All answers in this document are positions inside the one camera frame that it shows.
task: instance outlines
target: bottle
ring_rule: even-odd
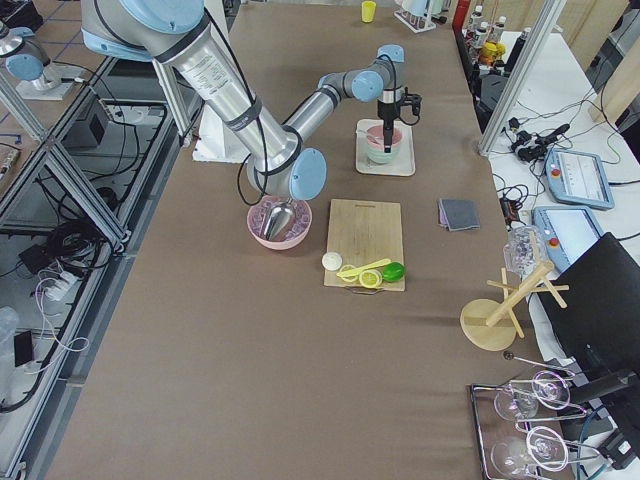
[[[513,49],[509,54],[509,60],[507,60],[507,64],[504,66],[505,72],[511,73],[513,71],[513,67],[515,67],[516,61],[520,56],[520,52],[522,52],[522,47],[524,47],[524,43],[527,41],[527,37],[529,36],[530,33],[531,33],[531,28],[527,27],[522,31],[522,33],[516,40],[516,43],[513,45]]]
[[[480,50],[482,46],[487,41],[487,37],[489,36],[489,24],[487,22],[482,22],[477,28],[476,31],[473,32],[473,40],[471,40],[471,46],[476,50]]]
[[[465,38],[471,40],[473,38],[473,32],[480,26],[482,22],[482,5],[477,5],[474,12],[469,17],[469,23],[467,24],[467,34]]]
[[[458,6],[456,7],[456,13],[453,16],[453,22],[451,27],[454,32],[460,32],[462,30],[462,24],[469,11],[471,0],[458,0]]]
[[[498,21],[493,25],[493,28],[491,29],[491,33],[489,34],[487,42],[500,43],[502,32],[504,32],[504,24],[506,21],[507,17],[505,17],[504,15],[498,18]]]

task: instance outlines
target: table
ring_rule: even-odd
[[[515,42],[518,33],[505,32],[504,41],[510,46]],[[590,90],[591,84],[582,72],[579,64],[573,57],[571,50],[560,34],[553,33],[549,36],[540,55],[538,62],[527,80],[518,103],[513,109],[512,116],[524,120],[537,117],[539,113],[557,112],[565,106],[578,102],[583,98],[594,100],[595,93]],[[566,111],[550,118],[535,118],[527,122],[523,128],[528,132],[541,132],[546,129],[554,129],[563,123],[570,123],[571,128],[567,137],[573,142],[572,150],[592,152],[600,155],[605,163],[605,170],[610,182],[624,182],[640,178],[640,164],[620,135],[612,135],[613,129],[606,123],[597,125],[588,113],[589,103],[569,108]],[[509,152],[510,142],[505,136],[501,136],[494,147],[495,152],[489,156],[493,172],[500,175],[507,185],[522,183],[527,185],[531,192],[536,191],[537,180],[529,172],[529,165],[519,161],[514,154]],[[542,165],[535,171],[539,173]],[[496,188],[501,188],[502,180],[495,179]],[[604,231],[612,232],[616,237],[625,237],[640,231],[640,222],[637,219],[638,198],[640,184],[627,185],[612,188],[615,200],[615,208],[608,211],[594,210],[598,222]],[[537,199],[529,198],[524,203],[523,219],[529,222],[526,213],[533,206],[555,205],[553,197],[548,191],[541,193]],[[622,243],[629,254],[640,263],[640,238],[634,238]],[[530,302],[530,315],[536,330],[538,346],[543,358],[563,358],[566,355],[557,342],[547,315],[537,297]],[[607,434],[595,435],[588,441],[589,444],[598,445],[606,438]],[[600,460],[586,462],[587,471],[594,472],[601,464]],[[632,479],[640,476],[640,461],[637,459],[625,470],[605,471],[600,478],[607,479]]]
[[[307,142],[328,183],[291,251],[248,234],[236,166],[184,151],[83,388],[49,479],[370,480],[479,478],[467,385],[521,370],[464,337],[460,310],[503,265],[506,233],[449,27],[414,35],[380,9],[243,5],[231,35],[249,83],[283,119],[327,72],[405,47],[424,96],[417,172],[355,172],[355,125],[375,104],[344,102]],[[472,199],[482,228],[437,225],[439,197]],[[322,286],[332,198],[402,204],[407,291]],[[536,357],[527,338],[517,354]]]

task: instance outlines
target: wooden cutting board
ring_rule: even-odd
[[[338,252],[343,265],[356,267],[390,258],[404,265],[402,250],[402,215],[399,203],[367,202],[361,200],[331,200],[327,252]],[[327,287],[357,286],[325,271]],[[383,282],[383,290],[404,292],[405,279]]]

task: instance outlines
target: pink bowl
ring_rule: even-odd
[[[391,139],[391,149],[397,147],[402,141],[402,132],[399,128],[393,129],[393,137]],[[382,125],[375,125],[367,129],[367,144],[376,150],[384,150],[384,140],[382,136]]]
[[[291,227],[291,231],[285,239],[280,242],[271,242],[260,237],[264,214],[274,203],[282,201],[282,198],[265,196],[260,203],[251,207],[247,213],[247,228],[251,232],[251,235],[253,235],[253,238],[255,238],[260,245],[264,245],[272,250],[287,250],[295,247],[302,243],[302,240],[305,239],[311,228],[311,220],[313,218],[311,207],[304,200],[295,200],[293,204],[296,211],[296,222],[293,224],[293,227]]]

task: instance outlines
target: metal scoop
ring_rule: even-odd
[[[378,137],[377,135],[372,135],[371,133],[367,132],[366,130],[356,130],[356,133],[362,133],[369,140],[371,140],[373,143],[377,143],[378,145],[384,145],[384,138]]]
[[[293,199],[276,203],[264,216],[264,223],[260,230],[260,236],[270,242],[281,242],[293,227],[296,221],[296,211],[293,208]]]

